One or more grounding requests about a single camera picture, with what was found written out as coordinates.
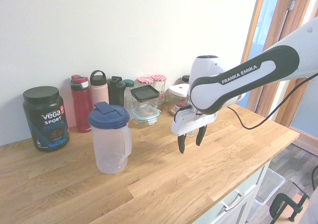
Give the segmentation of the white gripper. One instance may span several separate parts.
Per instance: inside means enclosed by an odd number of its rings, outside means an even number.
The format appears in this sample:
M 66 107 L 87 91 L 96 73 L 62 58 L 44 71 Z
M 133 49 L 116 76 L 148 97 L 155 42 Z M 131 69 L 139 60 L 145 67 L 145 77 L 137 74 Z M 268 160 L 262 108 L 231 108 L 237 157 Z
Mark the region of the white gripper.
M 185 151 L 187 133 L 199 129 L 196 145 L 200 146 L 206 133 L 207 125 L 214 122 L 217 112 L 211 115 L 197 115 L 191 109 L 178 110 L 172 121 L 171 131 L 178 136 L 178 148 L 181 153 Z

